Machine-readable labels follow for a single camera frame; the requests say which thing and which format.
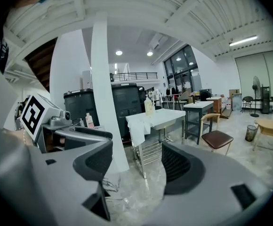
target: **staircase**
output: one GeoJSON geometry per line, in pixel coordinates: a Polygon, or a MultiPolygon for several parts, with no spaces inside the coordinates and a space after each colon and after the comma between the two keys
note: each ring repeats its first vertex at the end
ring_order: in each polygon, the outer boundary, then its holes
{"type": "Polygon", "coordinates": [[[57,38],[41,45],[25,57],[29,67],[43,87],[50,92],[50,69],[57,38]]]}

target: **ceiling light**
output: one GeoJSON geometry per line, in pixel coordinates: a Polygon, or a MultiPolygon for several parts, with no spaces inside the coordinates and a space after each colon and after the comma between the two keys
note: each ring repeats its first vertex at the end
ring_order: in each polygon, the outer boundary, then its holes
{"type": "Polygon", "coordinates": [[[234,45],[244,43],[244,42],[247,42],[247,41],[251,41],[251,40],[255,40],[255,39],[257,39],[257,36],[248,37],[248,38],[240,40],[238,42],[230,43],[230,46],[234,46],[234,45]]]}

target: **small trash can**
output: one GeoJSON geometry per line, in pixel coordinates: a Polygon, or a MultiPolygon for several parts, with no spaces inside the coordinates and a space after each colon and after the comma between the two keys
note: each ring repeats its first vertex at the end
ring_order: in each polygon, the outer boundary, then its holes
{"type": "Polygon", "coordinates": [[[246,131],[245,139],[247,141],[253,141],[255,135],[257,132],[257,128],[255,126],[248,126],[248,129],[246,131]]]}

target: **door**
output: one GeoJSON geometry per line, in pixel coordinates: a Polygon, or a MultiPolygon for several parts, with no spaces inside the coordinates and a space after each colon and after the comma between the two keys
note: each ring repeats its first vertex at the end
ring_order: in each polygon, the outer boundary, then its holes
{"type": "Polygon", "coordinates": [[[184,89],[183,83],[182,83],[182,76],[179,74],[179,75],[176,75],[174,78],[175,78],[176,87],[178,89],[178,93],[182,94],[184,89]]]}
{"type": "Polygon", "coordinates": [[[182,83],[183,83],[183,93],[188,91],[190,94],[192,92],[192,87],[191,87],[189,72],[183,72],[181,74],[181,77],[182,77],[182,83]]]}

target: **standing fan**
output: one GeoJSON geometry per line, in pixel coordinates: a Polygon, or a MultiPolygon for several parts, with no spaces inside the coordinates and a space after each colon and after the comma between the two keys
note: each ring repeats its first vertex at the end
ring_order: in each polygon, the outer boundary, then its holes
{"type": "Polygon", "coordinates": [[[253,117],[259,117],[259,115],[256,114],[256,104],[257,104],[257,98],[260,98],[260,95],[261,95],[261,86],[257,76],[254,77],[252,88],[255,91],[255,113],[252,113],[250,115],[253,117]]]}

